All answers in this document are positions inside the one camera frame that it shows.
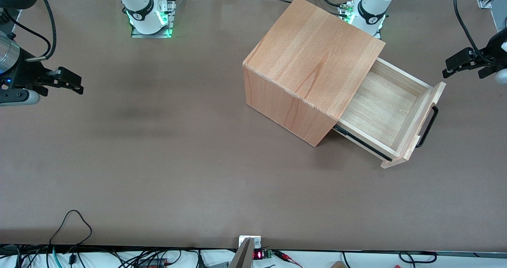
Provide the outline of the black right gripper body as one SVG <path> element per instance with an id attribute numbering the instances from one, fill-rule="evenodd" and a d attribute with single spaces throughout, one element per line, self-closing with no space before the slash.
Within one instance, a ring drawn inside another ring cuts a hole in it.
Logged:
<path id="1" fill-rule="evenodd" d="M 46 97 L 48 95 L 47 87 L 60 88 L 58 82 L 48 73 L 51 71 L 43 66 L 41 62 L 28 63 L 25 60 L 33 58 L 33 55 L 20 48 L 19 57 L 9 70 L 0 75 L 1 87 L 8 88 L 26 88 L 36 91 L 38 94 Z"/>

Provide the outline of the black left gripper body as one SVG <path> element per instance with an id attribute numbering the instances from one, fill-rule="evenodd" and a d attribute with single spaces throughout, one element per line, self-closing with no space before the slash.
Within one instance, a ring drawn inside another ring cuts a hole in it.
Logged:
<path id="1" fill-rule="evenodd" d="M 478 76 L 484 79 L 489 75 L 495 74 L 498 79 L 506 79 L 506 39 L 507 30 L 503 29 L 493 35 L 487 45 L 480 50 L 476 57 L 476 62 L 485 62 L 484 67 L 480 67 Z"/>

